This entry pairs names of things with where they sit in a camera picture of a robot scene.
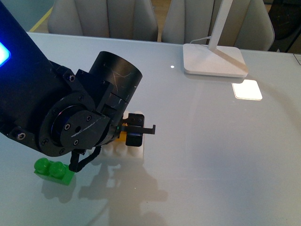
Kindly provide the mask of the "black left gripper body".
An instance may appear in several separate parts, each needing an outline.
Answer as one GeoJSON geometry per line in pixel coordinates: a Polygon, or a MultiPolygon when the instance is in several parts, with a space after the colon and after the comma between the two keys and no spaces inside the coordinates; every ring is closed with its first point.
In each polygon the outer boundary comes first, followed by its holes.
{"type": "Polygon", "coordinates": [[[84,110],[75,128],[75,149],[87,150],[119,137],[122,118],[139,82],[141,72],[127,60],[107,51],[98,54],[89,72],[76,74],[93,107],[84,110]]]}

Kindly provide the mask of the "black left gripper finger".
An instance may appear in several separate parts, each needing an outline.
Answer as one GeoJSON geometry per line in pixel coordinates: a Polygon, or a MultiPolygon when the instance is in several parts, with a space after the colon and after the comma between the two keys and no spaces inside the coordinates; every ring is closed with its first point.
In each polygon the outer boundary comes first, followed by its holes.
{"type": "Polygon", "coordinates": [[[144,127],[144,115],[140,113],[129,113],[128,117],[122,120],[127,126],[144,127]]]}
{"type": "Polygon", "coordinates": [[[153,125],[152,128],[144,128],[140,126],[122,126],[122,131],[126,132],[127,146],[142,146],[143,135],[154,135],[156,131],[156,125],[153,125]]]}

